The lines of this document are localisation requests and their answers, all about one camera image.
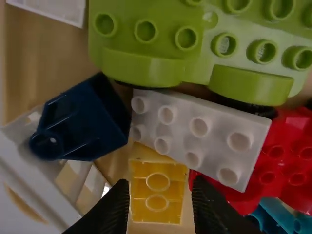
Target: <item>wooden table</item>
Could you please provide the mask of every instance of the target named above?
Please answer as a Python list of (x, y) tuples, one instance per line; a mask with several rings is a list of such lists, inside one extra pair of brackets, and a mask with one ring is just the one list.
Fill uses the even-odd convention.
[[(2, 123), (58, 95), (98, 71), (88, 58), (87, 29), (36, 15), (0, 3), (0, 78), (2, 81)], [(115, 85), (129, 107), (132, 90)], [(200, 85), (182, 84), (177, 89), (200, 98), (209, 95)], [(287, 107), (301, 105), (312, 93), (310, 78), (301, 94)], [(111, 183), (123, 178), (128, 168), (127, 146), (97, 161)], [(134, 224), (129, 234), (194, 234), (191, 196), (186, 188), (181, 226)]]

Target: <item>toy building block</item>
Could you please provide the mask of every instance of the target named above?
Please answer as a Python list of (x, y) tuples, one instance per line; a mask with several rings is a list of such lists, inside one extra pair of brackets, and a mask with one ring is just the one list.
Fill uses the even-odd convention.
[(134, 90), (134, 141), (244, 192), (271, 120), (171, 91)]
[(310, 234), (312, 217), (292, 214), (273, 197), (265, 197), (251, 214), (245, 216), (267, 234)]
[(132, 220), (180, 224), (187, 167), (137, 142), (129, 165)]
[(93, 0), (89, 54), (107, 76), (131, 85), (186, 81), (277, 106), (308, 76), (311, 12), (310, 0)]
[(79, 28), (84, 25), (86, 0), (6, 0), (6, 3)]
[(189, 185), (197, 175), (217, 187), (242, 215), (253, 212), (262, 197), (278, 197), (290, 207), (312, 215), (312, 111), (300, 107), (278, 110), (264, 142), (245, 193), (190, 171)]
[(128, 142), (131, 117), (101, 73), (48, 101), (30, 149), (44, 160), (91, 161)]

